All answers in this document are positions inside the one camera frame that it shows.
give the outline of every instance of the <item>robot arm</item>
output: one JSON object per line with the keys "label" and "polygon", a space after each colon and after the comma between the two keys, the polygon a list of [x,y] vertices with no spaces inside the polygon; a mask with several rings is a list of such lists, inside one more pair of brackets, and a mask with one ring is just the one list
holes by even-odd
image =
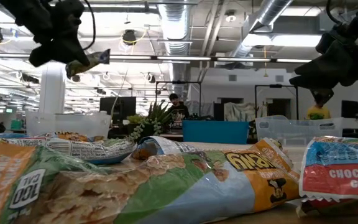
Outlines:
{"label": "robot arm", "polygon": [[79,0],[0,0],[0,3],[16,18],[15,23],[25,26],[34,34],[34,42],[41,46],[31,51],[29,61],[38,67],[50,60],[69,63],[74,60],[90,64],[80,42],[78,26],[85,10]]}
{"label": "robot arm", "polygon": [[327,13],[337,25],[323,34],[316,46],[322,55],[295,69],[300,76],[290,80],[292,85],[310,90],[332,89],[338,83],[351,86],[358,80],[358,12],[350,24],[342,24],[329,13],[330,2]]}

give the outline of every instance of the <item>white pillar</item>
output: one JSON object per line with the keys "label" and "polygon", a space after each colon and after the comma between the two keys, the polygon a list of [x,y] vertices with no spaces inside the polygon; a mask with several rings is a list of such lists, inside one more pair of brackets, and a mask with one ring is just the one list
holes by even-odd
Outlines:
{"label": "white pillar", "polygon": [[65,106],[66,65],[49,62],[44,65],[41,78],[40,113],[63,113]]}

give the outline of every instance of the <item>ventilation pipe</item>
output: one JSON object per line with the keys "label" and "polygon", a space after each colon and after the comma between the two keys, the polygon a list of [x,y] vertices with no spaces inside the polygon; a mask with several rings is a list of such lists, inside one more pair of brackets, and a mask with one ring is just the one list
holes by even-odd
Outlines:
{"label": "ventilation pipe", "polygon": [[272,26],[283,11],[292,3],[293,0],[264,0],[259,11],[247,16],[244,21],[244,37],[236,49],[231,52],[230,57],[246,57],[253,46],[247,43],[249,32],[265,26]]}
{"label": "ventilation pipe", "polygon": [[[167,40],[186,40],[190,34],[190,9],[186,4],[160,4],[158,10],[162,19],[162,32]],[[189,54],[189,43],[166,42],[165,48],[168,55],[184,56]],[[190,80],[190,69],[185,63],[169,64],[170,78],[172,81]],[[173,92],[180,98],[186,100],[188,84],[172,85]]]}

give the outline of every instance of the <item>person in yellow shirt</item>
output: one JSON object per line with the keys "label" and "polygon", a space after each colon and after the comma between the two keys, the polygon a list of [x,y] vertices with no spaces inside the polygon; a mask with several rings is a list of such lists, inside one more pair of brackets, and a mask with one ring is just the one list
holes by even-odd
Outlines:
{"label": "person in yellow shirt", "polygon": [[323,97],[321,95],[316,95],[314,100],[316,104],[309,108],[307,119],[330,119],[331,114],[327,108],[324,108]]}

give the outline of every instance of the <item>person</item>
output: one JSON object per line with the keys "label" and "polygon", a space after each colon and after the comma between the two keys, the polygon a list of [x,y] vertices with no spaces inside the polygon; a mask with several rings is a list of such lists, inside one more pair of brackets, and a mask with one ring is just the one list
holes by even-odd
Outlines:
{"label": "person", "polygon": [[316,120],[316,119],[329,119],[331,114],[327,108],[324,108],[324,100],[321,95],[316,95],[314,97],[316,104],[309,108],[307,119]]}
{"label": "person", "polygon": [[172,106],[168,109],[172,113],[172,128],[181,128],[181,121],[189,117],[189,109],[182,101],[179,101],[178,95],[172,93],[169,95]]}

